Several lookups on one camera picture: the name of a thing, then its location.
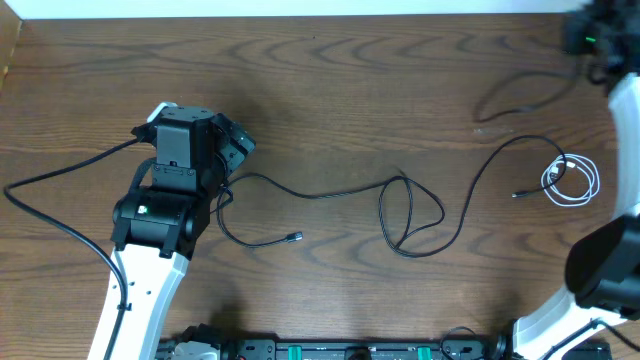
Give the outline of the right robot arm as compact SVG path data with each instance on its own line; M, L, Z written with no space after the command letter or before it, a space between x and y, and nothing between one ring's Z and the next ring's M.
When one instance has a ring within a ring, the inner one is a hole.
M563 48L593 55L603 76L617 151L613 219L576 242L563 286L517 319L502 359L560 359L597 332L639 318L639 4L593 1L567 13Z

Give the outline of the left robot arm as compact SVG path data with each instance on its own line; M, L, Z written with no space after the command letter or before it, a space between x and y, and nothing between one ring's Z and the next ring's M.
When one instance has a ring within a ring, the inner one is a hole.
M109 288L92 359L151 359L198 237L223 182L255 140L222 113L162 102L134 134L156 154L137 169L114 207L111 259L123 280Z

